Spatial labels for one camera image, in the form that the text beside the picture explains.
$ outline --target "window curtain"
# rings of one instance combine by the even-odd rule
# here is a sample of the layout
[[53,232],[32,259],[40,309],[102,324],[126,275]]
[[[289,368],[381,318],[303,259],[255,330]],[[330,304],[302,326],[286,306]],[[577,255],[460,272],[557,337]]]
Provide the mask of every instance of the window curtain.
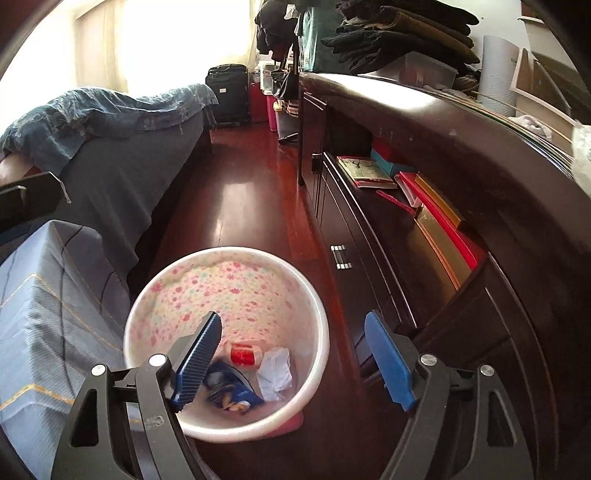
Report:
[[105,0],[76,20],[79,86],[133,96],[204,83],[211,67],[256,62],[261,0]]
[[226,63],[253,63],[260,0],[126,0],[119,53],[129,93],[204,83]]
[[127,92],[121,62],[125,0],[105,0],[74,22],[78,86]]

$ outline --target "bag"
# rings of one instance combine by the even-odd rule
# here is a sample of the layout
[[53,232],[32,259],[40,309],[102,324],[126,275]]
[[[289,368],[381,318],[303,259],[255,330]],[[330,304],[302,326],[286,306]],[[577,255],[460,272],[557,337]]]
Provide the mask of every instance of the bag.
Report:
[[279,100],[297,100],[299,98],[298,74],[285,67],[287,59],[281,62],[279,70],[271,72],[273,97]]
[[214,67],[207,73],[205,84],[213,90],[219,102],[213,107],[217,123],[248,121],[248,69],[244,65]]

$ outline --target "blue wrapper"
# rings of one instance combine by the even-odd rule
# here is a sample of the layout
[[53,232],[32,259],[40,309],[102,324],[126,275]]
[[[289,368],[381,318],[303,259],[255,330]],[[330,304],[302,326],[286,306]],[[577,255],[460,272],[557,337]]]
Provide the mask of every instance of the blue wrapper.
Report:
[[246,413],[265,403],[254,393],[246,377],[224,362],[212,363],[203,383],[212,391],[207,400],[222,410]]

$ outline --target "metal screw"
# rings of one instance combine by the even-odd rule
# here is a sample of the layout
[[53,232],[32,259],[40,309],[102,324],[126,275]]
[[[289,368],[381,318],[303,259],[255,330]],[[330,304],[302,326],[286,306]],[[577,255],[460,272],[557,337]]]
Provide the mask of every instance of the metal screw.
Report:
[[152,367],[161,367],[166,363],[166,355],[163,355],[161,353],[157,353],[156,355],[152,355],[150,357],[150,365],[152,365]]
[[437,363],[437,357],[435,355],[431,355],[430,353],[425,353],[425,355],[421,357],[421,363],[423,365],[427,365],[428,367],[432,367]]
[[92,367],[92,370],[90,371],[90,373],[92,373],[95,377],[100,377],[106,371],[107,371],[107,367],[99,364],[99,365],[95,365],[94,367]]
[[495,374],[495,369],[490,365],[482,365],[480,368],[480,373],[485,377],[492,377]]

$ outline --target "wooden floor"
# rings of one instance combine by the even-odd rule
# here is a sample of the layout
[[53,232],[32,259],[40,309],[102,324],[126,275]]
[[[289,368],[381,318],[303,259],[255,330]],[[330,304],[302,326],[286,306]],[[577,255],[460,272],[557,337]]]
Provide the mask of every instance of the wooden floor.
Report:
[[233,445],[199,442],[199,451],[222,480],[378,479],[400,433],[384,422],[383,387],[361,385],[322,238],[297,185],[296,150],[278,147],[266,124],[214,131],[212,143],[213,156],[181,195],[154,269],[218,246],[277,255],[318,291],[329,318],[330,356],[300,430]]

